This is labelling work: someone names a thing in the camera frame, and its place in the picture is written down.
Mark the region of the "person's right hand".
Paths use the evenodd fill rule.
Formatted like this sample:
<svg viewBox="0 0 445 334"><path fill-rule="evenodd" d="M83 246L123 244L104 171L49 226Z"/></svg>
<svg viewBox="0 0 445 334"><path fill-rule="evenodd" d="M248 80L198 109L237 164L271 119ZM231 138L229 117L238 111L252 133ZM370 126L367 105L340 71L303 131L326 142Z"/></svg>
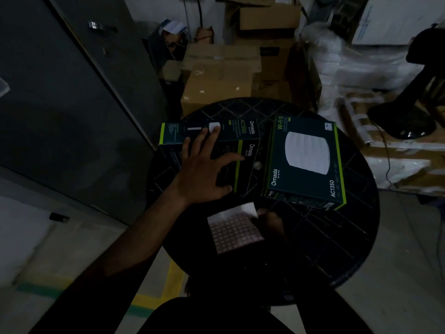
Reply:
<svg viewBox="0 0 445 334"><path fill-rule="evenodd" d="M280 217L280 222L262 223L258 221L258 218L256 218L252 219L252 223L257 227L260 234L265 239L287 241L281 217Z"/></svg>

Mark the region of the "person's left hand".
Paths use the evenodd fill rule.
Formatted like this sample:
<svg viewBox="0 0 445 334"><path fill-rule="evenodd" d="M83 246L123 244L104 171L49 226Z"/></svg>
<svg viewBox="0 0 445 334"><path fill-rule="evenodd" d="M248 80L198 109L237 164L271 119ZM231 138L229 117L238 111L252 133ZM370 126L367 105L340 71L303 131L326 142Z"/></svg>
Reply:
<svg viewBox="0 0 445 334"><path fill-rule="evenodd" d="M185 207L224 197L215 196L220 170L232 162L245 160L244 156L233 152L215 159L205 157L205 142L210 133L208 128L203 128L193 143L190 141L189 157L182 162L181 170L170 185L175 198Z"/></svg>

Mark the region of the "dark green box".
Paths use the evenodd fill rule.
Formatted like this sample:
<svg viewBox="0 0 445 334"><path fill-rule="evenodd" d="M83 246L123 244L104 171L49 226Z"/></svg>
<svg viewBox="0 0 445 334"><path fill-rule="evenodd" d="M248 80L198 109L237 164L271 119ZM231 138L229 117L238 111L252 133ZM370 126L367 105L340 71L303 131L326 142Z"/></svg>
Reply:
<svg viewBox="0 0 445 334"><path fill-rule="evenodd" d="M261 195L326 211L345 206L337 124L278 114L269 135Z"/></svg>
<svg viewBox="0 0 445 334"><path fill-rule="evenodd" d="M178 173L182 165L181 150L184 139L189 137L192 144L203 128L208 128L210 134L215 127L220 128L220 134L212 150L211 158L215 159L230 152L244 157L243 161L232 162L223 167L218 174L216 184L218 186L231 185L235 194L244 196L248 192L260 143L256 119L164 122L160 130L160 150L173 171Z"/></svg>

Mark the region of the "white sticker sheet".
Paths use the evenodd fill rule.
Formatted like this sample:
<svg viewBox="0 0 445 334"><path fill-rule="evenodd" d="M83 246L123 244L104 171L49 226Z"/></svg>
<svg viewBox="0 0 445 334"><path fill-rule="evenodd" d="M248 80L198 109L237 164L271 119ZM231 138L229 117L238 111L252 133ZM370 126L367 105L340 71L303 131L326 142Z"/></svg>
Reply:
<svg viewBox="0 0 445 334"><path fill-rule="evenodd" d="M252 223L258 218L253 202L248 202L207 218L217 255L263 241L264 237Z"/></svg>

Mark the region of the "person's right forearm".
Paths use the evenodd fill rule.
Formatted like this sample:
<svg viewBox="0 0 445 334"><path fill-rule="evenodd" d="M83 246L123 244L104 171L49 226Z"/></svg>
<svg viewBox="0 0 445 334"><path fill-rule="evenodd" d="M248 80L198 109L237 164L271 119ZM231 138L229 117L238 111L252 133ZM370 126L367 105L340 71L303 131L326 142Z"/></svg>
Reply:
<svg viewBox="0 0 445 334"><path fill-rule="evenodd" d="M298 308L306 334L374 334L325 276L292 243L268 236Z"/></svg>

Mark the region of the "person's left forearm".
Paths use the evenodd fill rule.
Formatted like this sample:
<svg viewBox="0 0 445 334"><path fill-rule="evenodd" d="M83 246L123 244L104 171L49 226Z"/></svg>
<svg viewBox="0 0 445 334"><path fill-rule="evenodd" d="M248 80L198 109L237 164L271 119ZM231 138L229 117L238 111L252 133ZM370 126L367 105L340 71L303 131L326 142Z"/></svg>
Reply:
<svg viewBox="0 0 445 334"><path fill-rule="evenodd" d="M115 334L172 226L192 204L170 187L55 300L29 334Z"/></svg>

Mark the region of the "black round lattice table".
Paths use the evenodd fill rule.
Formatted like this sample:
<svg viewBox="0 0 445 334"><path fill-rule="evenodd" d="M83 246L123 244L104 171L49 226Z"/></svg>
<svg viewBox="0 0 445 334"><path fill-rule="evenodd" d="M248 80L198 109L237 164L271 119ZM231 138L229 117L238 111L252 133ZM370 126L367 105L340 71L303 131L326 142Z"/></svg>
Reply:
<svg viewBox="0 0 445 334"><path fill-rule="evenodd" d="M221 255L216 252L207 217L254 202L255 207L268 208L283 219L286 235L332 287L342 285L370 254L381 213L377 186L367 161L344 132L339 131L338 137L345 206L323 211L261 197L264 170L253 170L244 196L229 194L186 210L165 238L164 249L187 275L201 284L211 276L228 274L249 283L249 296L263 304L293 304L288 284L265 241Z"/></svg>

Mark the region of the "large taped cardboard box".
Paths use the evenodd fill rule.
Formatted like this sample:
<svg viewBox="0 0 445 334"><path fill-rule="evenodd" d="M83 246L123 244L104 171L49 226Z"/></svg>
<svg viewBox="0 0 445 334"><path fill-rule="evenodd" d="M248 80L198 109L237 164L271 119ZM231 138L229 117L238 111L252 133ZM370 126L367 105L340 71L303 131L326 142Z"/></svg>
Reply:
<svg viewBox="0 0 445 334"><path fill-rule="evenodd" d="M239 97L250 97L262 70L260 48L252 45L190 44L181 64L185 88L182 115Z"/></svg>

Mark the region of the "dark green box, white disc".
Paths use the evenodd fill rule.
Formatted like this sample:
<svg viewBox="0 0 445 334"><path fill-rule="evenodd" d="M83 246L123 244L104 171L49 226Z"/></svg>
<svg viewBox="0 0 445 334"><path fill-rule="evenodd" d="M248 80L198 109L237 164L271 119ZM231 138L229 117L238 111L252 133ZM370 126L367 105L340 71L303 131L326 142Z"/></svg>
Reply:
<svg viewBox="0 0 445 334"><path fill-rule="evenodd" d="M345 206L337 124L278 114L269 135L261 195L326 211Z"/></svg>

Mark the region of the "tall brown cardboard box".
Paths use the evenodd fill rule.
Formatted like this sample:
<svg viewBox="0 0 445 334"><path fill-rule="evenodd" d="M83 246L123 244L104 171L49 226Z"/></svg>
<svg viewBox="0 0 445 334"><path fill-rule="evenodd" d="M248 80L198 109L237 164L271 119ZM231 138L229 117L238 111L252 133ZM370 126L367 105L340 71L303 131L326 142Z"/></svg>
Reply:
<svg viewBox="0 0 445 334"><path fill-rule="evenodd" d="M262 71L256 94L318 112L322 83L306 45L294 38L264 40L259 50Z"/></svg>

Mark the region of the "grey metal cabinet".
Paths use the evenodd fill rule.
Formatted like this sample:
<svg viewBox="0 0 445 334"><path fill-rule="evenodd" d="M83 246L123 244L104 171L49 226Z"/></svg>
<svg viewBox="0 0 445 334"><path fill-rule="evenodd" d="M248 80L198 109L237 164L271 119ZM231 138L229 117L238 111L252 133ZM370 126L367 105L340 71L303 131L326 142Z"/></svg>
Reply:
<svg viewBox="0 0 445 334"><path fill-rule="evenodd" d="M0 166L131 224L168 105L125 0L0 0L0 78Z"/></svg>

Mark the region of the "small brown cardboard box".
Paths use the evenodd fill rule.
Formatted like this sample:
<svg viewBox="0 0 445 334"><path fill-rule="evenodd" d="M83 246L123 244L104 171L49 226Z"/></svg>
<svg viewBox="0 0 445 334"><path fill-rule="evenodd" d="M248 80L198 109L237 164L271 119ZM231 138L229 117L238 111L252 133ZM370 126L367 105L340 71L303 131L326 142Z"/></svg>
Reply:
<svg viewBox="0 0 445 334"><path fill-rule="evenodd" d="M301 5L242 7L239 12L239 28L242 31L296 29L299 26Z"/></svg>

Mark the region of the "flat cardboard box, white tape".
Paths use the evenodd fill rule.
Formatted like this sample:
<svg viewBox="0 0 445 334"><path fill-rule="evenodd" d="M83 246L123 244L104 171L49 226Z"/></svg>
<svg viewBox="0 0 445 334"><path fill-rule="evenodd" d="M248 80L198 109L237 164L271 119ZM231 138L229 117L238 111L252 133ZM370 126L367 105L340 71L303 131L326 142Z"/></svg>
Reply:
<svg viewBox="0 0 445 334"><path fill-rule="evenodd" d="M387 93L347 92L339 101L346 134L367 160L380 189L445 197L445 127L402 141L371 123L367 111L395 98Z"/></svg>

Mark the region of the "pile of white wrapped packages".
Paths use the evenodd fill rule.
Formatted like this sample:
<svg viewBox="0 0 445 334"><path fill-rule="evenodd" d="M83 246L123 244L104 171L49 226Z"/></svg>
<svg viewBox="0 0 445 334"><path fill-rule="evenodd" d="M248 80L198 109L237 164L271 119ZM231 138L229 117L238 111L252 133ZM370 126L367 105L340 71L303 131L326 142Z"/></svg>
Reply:
<svg viewBox="0 0 445 334"><path fill-rule="evenodd" d="M402 89L423 69L406 61L408 46L351 46L323 22L304 27L300 38L320 78L319 111L348 91Z"/></svg>

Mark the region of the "black pedestal fan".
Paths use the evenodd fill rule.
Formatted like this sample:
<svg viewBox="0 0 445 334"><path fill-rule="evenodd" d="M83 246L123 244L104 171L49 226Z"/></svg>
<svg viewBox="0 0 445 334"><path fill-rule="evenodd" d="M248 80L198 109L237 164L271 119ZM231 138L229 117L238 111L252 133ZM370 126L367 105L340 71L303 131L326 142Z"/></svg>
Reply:
<svg viewBox="0 0 445 334"><path fill-rule="evenodd" d="M422 66L422 70L396 99L371 107L367 116L391 137L413 140L436 130L434 118L416 102L434 77L445 77L445 28L431 27L420 32L409 45L405 60Z"/></svg>

